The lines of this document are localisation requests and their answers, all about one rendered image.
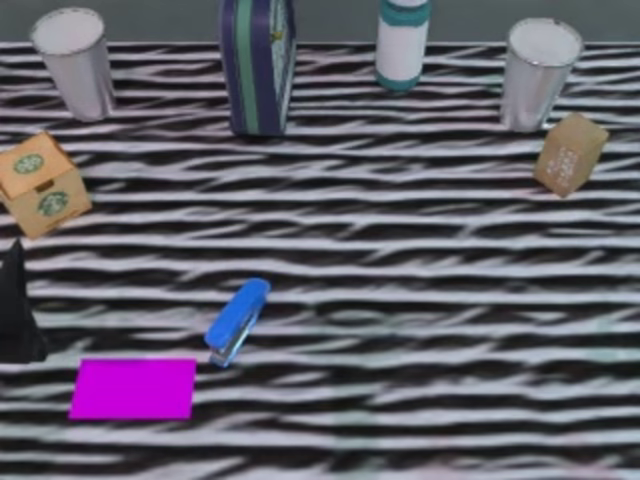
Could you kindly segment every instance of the table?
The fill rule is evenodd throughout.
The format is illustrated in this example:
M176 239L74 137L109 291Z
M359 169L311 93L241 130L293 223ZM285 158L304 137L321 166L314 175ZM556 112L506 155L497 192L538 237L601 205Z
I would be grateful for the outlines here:
M0 46L0 147L48 129L95 201L25 242L53 352L0 373L0 478L640 478L638 46L588 48L558 103L612 133L566 201L544 132L497 123L504 45L431 46L406 96L371 45L303 46L283 140L230 135L214 46L111 54L120 108L83 125ZM274 292L220 371L202 336L252 275ZM199 358L193 419L71 423L87 356Z

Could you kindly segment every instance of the bottle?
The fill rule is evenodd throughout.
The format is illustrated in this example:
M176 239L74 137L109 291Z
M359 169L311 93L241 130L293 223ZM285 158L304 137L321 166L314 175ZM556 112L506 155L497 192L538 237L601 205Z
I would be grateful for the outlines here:
M380 0L376 78L384 88L411 90L420 81L430 0Z

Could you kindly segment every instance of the pink paper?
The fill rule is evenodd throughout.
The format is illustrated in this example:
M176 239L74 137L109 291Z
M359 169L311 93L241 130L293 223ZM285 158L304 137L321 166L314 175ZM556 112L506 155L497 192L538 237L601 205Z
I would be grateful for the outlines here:
M82 360L71 420L187 420L196 360Z

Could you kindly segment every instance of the starbucks logo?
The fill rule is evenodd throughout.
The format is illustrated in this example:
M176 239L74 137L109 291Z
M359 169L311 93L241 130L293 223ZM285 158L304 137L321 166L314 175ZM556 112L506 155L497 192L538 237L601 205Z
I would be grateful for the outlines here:
M16 173L21 175L27 175L29 173L37 172L44 165L44 158L40 155L32 153L19 158L16 163L13 164L13 169Z
M40 200L38 212L45 217L53 217L63 211L69 204L69 195L64 192L53 192Z

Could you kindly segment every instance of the gray background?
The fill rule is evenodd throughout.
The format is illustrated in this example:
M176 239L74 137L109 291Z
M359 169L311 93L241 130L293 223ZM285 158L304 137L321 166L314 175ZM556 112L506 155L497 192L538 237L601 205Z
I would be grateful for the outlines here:
M112 41L213 41L220 0L0 0L0 41L23 41L64 6L100 12ZM295 0L300 39L374 41L378 0ZM502 41L517 20L553 16L587 41L640 40L640 0L434 0L432 41Z

